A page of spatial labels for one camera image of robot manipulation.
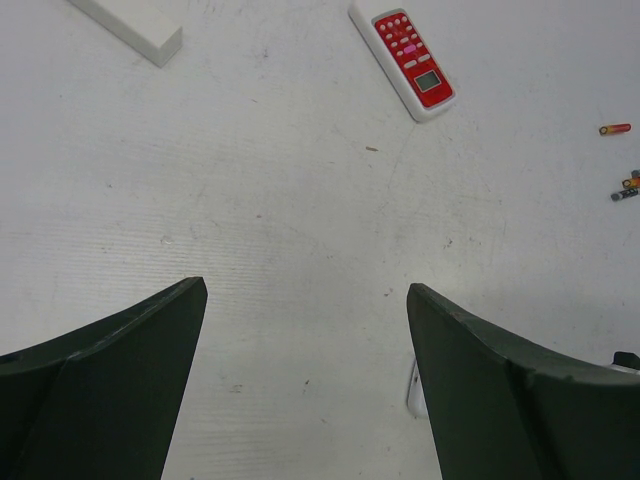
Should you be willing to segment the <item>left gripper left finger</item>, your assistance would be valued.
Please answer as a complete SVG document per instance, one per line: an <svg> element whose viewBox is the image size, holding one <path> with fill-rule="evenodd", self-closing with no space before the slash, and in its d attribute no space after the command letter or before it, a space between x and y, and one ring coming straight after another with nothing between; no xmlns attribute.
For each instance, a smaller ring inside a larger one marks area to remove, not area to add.
<svg viewBox="0 0 640 480"><path fill-rule="evenodd" d="M2 356L2 478L161 478L207 297L186 278Z"/></svg>

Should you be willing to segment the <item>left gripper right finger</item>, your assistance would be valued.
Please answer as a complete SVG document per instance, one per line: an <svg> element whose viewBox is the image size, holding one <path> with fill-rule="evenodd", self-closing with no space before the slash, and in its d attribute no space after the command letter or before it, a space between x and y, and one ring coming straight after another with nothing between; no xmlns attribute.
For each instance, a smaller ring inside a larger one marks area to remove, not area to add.
<svg viewBox="0 0 640 480"><path fill-rule="evenodd" d="M581 361L413 284L407 314L445 479L635 479L639 371Z"/></svg>

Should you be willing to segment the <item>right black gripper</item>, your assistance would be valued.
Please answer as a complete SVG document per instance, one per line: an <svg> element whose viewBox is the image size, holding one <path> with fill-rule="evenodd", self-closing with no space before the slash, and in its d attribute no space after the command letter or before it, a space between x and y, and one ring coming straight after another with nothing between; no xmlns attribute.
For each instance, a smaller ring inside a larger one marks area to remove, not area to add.
<svg viewBox="0 0 640 480"><path fill-rule="evenodd" d="M640 357L632 352L617 351L614 353L613 365L639 371Z"/></svg>

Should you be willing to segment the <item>white grey-faced remote control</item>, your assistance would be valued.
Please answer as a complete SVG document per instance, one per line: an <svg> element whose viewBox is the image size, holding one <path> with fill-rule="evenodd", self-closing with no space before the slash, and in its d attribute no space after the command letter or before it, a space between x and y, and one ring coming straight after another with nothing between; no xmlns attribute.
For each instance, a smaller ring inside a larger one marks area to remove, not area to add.
<svg viewBox="0 0 640 480"><path fill-rule="evenodd" d="M428 410L417 361L413 362L407 393L407 408L411 415L416 418L428 418Z"/></svg>

